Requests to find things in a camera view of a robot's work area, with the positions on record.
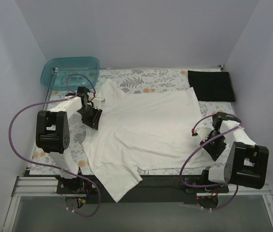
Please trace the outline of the white t shirt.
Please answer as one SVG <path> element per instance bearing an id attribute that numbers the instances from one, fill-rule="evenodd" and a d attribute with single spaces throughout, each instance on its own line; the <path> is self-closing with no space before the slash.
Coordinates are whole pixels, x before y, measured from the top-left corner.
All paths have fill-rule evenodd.
<path id="1" fill-rule="evenodd" d="M 98 96 L 106 100 L 98 130 L 87 129 L 83 149 L 92 173 L 115 202 L 141 180 L 137 169 L 178 169 L 213 164 L 191 134 L 201 119 L 193 88 L 143 94 L 125 93 L 107 80 Z"/>

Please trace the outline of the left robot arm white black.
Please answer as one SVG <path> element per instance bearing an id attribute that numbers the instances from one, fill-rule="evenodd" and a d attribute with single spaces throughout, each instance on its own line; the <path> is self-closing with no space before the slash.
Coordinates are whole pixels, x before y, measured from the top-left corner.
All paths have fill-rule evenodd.
<path id="1" fill-rule="evenodd" d="M 76 176 L 81 170 L 68 150 L 71 140 L 68 119 L 78 113 L 83 124 L 98 129 L 102 110 L 89 99 L 89 94 L 89 89 L 79 87 L 75 96 L 69 93 L 56 107 L 37 114 L 36 145 L 54 160 L 60 168 L 58 179 L 73 193 L 82 192 L 85 181 Z"/>

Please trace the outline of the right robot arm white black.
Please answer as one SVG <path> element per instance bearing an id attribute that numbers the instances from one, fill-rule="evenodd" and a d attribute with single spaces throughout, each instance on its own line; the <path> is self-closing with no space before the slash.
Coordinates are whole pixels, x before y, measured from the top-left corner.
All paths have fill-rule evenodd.
<path id="1" fill-rule="evenodd" d="M 269 150 L 253 142 L 241 127 L 237 117 L 218 112 L 212 116 L 213 130 L 200 130 L 200 146 L 217 161 L 226 145 L 230 146 L 227 161 L 222 167 L 207 167 L 202 171 L 200 186 L 206 192 L 218 184 L 234 184 L 261 189 L 265 184 Z"/>

